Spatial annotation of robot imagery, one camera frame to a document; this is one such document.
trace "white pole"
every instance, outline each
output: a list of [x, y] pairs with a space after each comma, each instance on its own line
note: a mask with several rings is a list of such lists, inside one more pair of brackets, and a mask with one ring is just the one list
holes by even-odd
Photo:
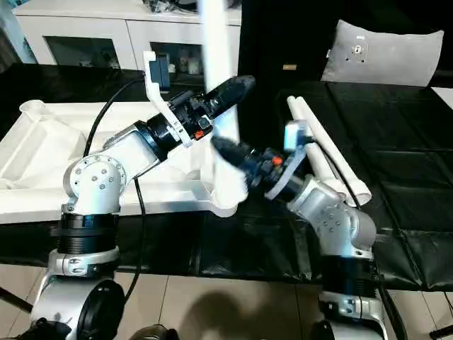
[[[324, 130], [324, 127], [319, 122], [318, 118], [314, 115], [313, 111], [310, 109], [306, 101], [302, 97], [298, 97], [296, 99], [296, 102], [304, 113], [304, 117], [308, 122], [317, 142], [322, 145], [326, 152], [328, 152], [328, 154], [332, 157], [338, 169], [348, 181], [360, 205], [368, 203], [368, 201], [371, 200], [372, 196], [367, 185], [363, 183], [351, 169], [349, 163], [346, 162], [345, 157], [341, 154], [340, 150], [338, 150], [331, 137]], [[355, 206], [354, 201], [352, 200], [352, 197], [349, 195], [349, 193], [346, 199], [346, 203], [348, 205]]]
[[[290, 96], [287, 98], [289, 110], [291, 111], [294, 120], [305, 120], [304, 111], [302, 107], [297, 103], [296, 98]], [[310, 127], [307, 128], [307, 136], [313, 137], [313, 132]], [[333, 174], [330, 166], [328, 165], [327, 159], [324, 153], [321, 151], [316, 143], [311, 143], [306, 146], [306, 156], [308, 157], [313, 173], [317, 179], [323, 181], [326, 185], [330, 186], [335, 190], [343, 200], [346, 199], [348, 190], [345, 185], [338, 180]]]
[[[206, 90], [233, 76], [224, 0], [198, 0], [203, 29], [203, 62]], [[214, 134], [239, 141], [236, 106], [214, 120]], [[243, 173], [214, 153], [214, 201], [221, 208], [236, 207], [247, 198]]]

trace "wheel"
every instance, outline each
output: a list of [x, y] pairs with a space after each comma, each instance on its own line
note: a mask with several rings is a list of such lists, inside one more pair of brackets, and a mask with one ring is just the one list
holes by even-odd
[[179, 340], [174, 329], [167, 330], [161, 324], [155, 324], [136, 331], [130, 340]]

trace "white cabinet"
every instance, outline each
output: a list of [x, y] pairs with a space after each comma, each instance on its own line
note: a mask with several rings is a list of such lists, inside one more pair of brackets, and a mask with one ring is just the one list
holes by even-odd
[[137, 69], [124, 20], [17, 16], [40, 64]]
[[[143, 51], [160, 52], [162, 49], [187, 51], [201, 58], [203, 44], [202, 26], [196, 23], [165, 23], [158, 21], [127, 21], [135, 59], [139, 69], [144, 69]], [[239, 60], [239, 40], [241, 27], [228, 26], [229, 45], [233, 71], [236, 74]]]
[[[142, 0], [30, 0], [14, 14], [40, 64], [143, 69], [145, 50], [170, 55], [177, 72], [174, 59], [195, 60], [195, 71], [196, 59], [201, 62], [202, 26], [195, 13], [152, 13]], [[236, 73], [241, 10], [230, 9], [227, 23]]]

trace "cabinet door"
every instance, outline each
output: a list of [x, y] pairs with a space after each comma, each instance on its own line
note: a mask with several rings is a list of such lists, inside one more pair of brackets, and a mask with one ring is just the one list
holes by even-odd
[[137, 69], [125, 20], [17, 18], [40, 64]]
[[[197, 23], [165, 23], [157, 21], [127, 21], [139, 69], [144, 69], [143, 51], [167, 54], [171, 71], [197, 73], [196, 60], [201, 61], [202, 25]], [[241, 27], [228, 26], [231, 63], [237, 74]]]

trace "black cable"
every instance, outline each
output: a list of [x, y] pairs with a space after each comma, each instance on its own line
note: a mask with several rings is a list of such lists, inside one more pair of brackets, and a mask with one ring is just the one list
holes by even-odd
[[[324, 155], [327, 157], [329, 162], [332, 164], [332, 166], [338, 172], [338, 175], [340, 176], [340, 178], [343, 181], [343, 183], [345, 184], [349, 194], [351, 195], [352, 199], [354, 200], [356, 208], [358, 210], [362, 210], [362, 206], [360, 205], [360, 202], [357, 199], [357, 196], [352, 191], [352, 188], [351, 188], [348, 180], [346, 179], [346, 177], [341, 172], [340, 167], [333, 160], [333, 157], [327, 152], [327, 150], [324, 148], [324, 146], [321, 145], [320, 143], [318, 143], [315, 139], [311, 139], [309, 141], [310, 142], [315, 142], [319, 146], [319, 148], [324, 153]], [[390, 323], [391, 323], [391, 325], [392, 325], [392, 327], [393, 327], [393, 329], [395, 331], [396, 338], [398, 340], [407, 340], [408, 339], [408, 335], [407, 335], [407, 332], [406, 332], [406, 327], [404, 326], [404, 322], [401, 319], [401, 315], [399, 314], [398, 308], [396, 308], [395, 302], [391, 298], [391, 296], [389, 294], [389, 291], [384, 287], [384, 285], [381, 282], [381, 272], [379, 270], [379, 266], [377, 264], [377, 261], [375, 261], [375, 262], [376, 262], [377, 274], [379, 276], [378, 291], [379, 291], [379, 294], [381, 295], [381, 300], [382, 300], [382, 303], [383, 303], [383, 305], [385, 307], [385, 310], [387, 311], [387, 315], [389, 316]]]
[[146, 236], [147, 236], [147, 229], [146, 229], [146, 226], [145, 226], [145, 220], [146, 220], [147, 212], [144, 209], [143, 196], [142, 196], [142, 191], [140, 190], [139, 179], [135, 178], [134, 179], [134, 183], [135, 183], [135, 189], [137, 190], [137, 196], [139, 197], [140, 210], [142, 211], [142, 235], [141, 235], [142, 244], [141, 244], [141, 247], [140, 247], [140, 254], [139, 254], [139, 260], [137, 262], [137, 267], [135, 268], [134, 278], [132, 279], [132, 282], [130, 284], [129, 289], [127, 290], [126, 301], [129, 300], [132, 292], [134, 291], [135, 285], [137, 284], [137, 281], [139, 280], [140, 273], [142, 272], [144, 248], [145, 248]]
[[88, 154], [90, 153], [90, 148], [91, 148], [91, 143], [93, 142], [93, 138], [94, 138], [94, 134], [96, 133], [96, 129], [98, 128], [98, 125], [99, 123], [101, 122], [102, 118], [104, 117], [105, 113], [107, 112], [107, 110], [109, 109], [109, 107], [112, 106], [113, 102], [115, 101], [115, 99], [125, 90], [127, 89], [129, 86], [135, 84], [135, 83], [138, 83], [138, 82], [141, 82], [143, 81], [143, 78], [144, 78], [144, 75], [142, 75], [140, 78], [138, 79], [134, 79], [130, 82], [128, 82], [127, 84], [125, 84], [121, 89], [119, 89], [109, 100], [107, 103], [105, 103], [104, 107], [102, 108], [102, 110], [99, 112], [98, 116], [96, 117], [96, 119], [94, 120], [94, 123], [93, 125], [91, 126], [91, 131], [90, 131], [90, 134], [88, 135], [88, 138], [86, 139], [86, 144], [85, 144], [85, 150], [84, 150], [84, 157], [88, 156]]
[[348, 180], [346, 179], [345, 175], [343, 175], [343, 172], [341, 172], [339, 166], [337, 165], [337, 163], [335, 162], [335, 160], [333, 159], [333, 157], [327, 152], [327, 150], [324, 148], [323, 145], [321, 145], [320, 143], [318, 143], [315, 139], [311, 139], [313, 142], [315, 142], [318, 146], [319, 146], [319, 149], [321, 149], [321, 151], [323, 152], [323, 154], [327, 157], [327, 159], [329, 160], [329, 162], [333, 165], [333, 167], [335, 168], [335, 170], [338, 172], [338, 175], [340, 176], [341, 178], [341, 181], [345, 184], [349, 194], [351, 195], [352, 197], [352, 200], [354, 201], [354, 204], [355, 204], [355, 207], [358, 209], [358, 210], [362, 210], [362, 206], [360, 205], [359, 203], [359, 200], [357, 199], [357, 196], [354, 194], [354, 191], [352, 191], [352, 188], [348, 182]]
[[448, 302], [448, 307], [449, 307], [449, 309], [450, 309], [450, 314], [451, 314], [452, 317], [453, 317], [453, 305], [452, 305], [450, 299], [448, 298], [446, 292], [444, 292], [444, 296], [445, 296], [445, 300]]

